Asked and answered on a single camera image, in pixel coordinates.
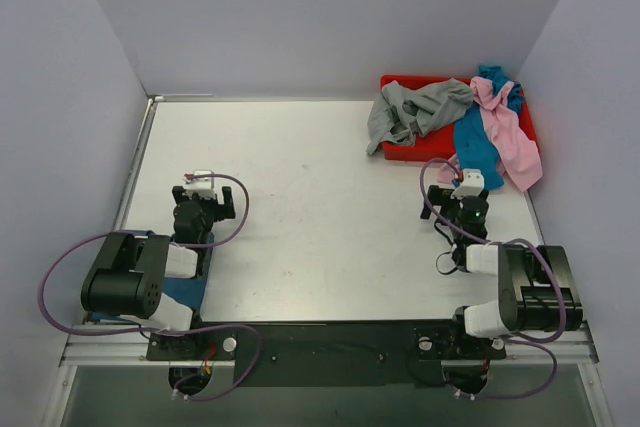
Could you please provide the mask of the grey t shirt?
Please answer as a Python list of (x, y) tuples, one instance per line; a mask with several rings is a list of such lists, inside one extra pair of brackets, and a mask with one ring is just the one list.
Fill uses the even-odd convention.
[(471, 87), (453, 78), (410, 89), (392, 81), (382, 87), (367, 120), (368, 155), (383, 142), (414, 146), (418, 137), (461, 119), (471, 108)]

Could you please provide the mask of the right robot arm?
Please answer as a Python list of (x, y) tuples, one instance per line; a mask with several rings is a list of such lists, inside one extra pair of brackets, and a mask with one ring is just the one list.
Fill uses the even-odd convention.
[(488, 192), (457, 195), (431, 185), (422, 191), (423, 220), (449, 245), (453, 268), (446, 273), (487, 276), (495, 281), (494, 298), (463, 306), (461, 322), (446, 332), (446, 343), (458, 356), (469, 356), (493, 339), (518, 335), (530, 342), (553, 342), (580, 329), (584, 309), (561, 246), (530, 246), (523, 240), (504, 243), (487, 238)]

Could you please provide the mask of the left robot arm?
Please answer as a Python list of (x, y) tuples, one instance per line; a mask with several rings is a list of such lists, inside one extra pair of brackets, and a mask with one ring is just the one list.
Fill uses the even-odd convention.
[(200, 329), (213, 226), (234, 219), (232, 188), (216, 192), (211, 181), (172, 189), (173, 233), (117, 231), (108, 234), (81, 289), (89, 314), (121, 319), (153, 331), (173, 331), (170, 347), (184, 359), (199, 356)]

